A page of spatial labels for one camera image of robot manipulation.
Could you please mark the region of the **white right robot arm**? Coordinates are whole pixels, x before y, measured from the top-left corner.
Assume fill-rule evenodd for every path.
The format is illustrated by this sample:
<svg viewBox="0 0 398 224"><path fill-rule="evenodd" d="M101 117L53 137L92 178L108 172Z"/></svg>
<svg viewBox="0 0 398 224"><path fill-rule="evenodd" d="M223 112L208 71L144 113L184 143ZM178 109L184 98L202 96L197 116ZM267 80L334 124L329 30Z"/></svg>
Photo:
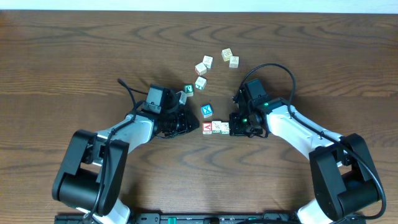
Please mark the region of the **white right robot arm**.
<svg viewBox="0 0 398 224"><path fill-rule="evenodd" d="M366 141L331 132L300 114L290 100L259 94L235 96L232 136L287 141L310 162L315 198L298 209L300 223L375 220L386 211L386 194Z"/></svg>

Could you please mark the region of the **red A wooden block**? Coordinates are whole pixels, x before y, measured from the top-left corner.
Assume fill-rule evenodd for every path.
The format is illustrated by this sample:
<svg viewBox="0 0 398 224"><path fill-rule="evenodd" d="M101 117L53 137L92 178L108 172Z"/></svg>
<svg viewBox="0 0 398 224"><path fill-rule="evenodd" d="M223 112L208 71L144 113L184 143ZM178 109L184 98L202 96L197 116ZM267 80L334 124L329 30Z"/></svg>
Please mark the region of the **red A wooden block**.
<svg viewBox="0 0 398 224"><path fill-rule="evenodd" d="M204 122L202 123L202 133L203 134L212 134L212 122Z"/></svg>

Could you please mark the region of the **engraved number wooden block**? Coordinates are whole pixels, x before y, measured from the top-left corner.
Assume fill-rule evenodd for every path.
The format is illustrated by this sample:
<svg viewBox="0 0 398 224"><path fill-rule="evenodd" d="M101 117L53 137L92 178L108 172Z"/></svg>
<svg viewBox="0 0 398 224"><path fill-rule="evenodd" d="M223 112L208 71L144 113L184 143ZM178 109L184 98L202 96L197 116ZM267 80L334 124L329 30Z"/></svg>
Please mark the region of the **engraved number wooden block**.
<svg viewBox="0 0 398 224"><path fill-rule="evenodd" d="M221 121L212 121L211 122L211 127L212 127L212 133L220 133L221 132Z"/></svg>

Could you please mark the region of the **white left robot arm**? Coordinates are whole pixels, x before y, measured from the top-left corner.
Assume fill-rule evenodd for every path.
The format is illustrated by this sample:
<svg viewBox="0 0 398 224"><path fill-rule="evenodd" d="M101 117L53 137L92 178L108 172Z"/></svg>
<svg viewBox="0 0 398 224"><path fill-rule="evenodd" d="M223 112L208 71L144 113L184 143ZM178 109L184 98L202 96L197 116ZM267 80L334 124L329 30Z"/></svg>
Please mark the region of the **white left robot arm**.
<svg viewBox="0 0 398 224"><path fill-rule="evenodd" d="M155 114L132 110L97 132L76 131L52 187L54 200L83 212L80 223L127 223L130 208L119 199L127 155L156 137L172 139L199 128L188 109Z"/></svg>

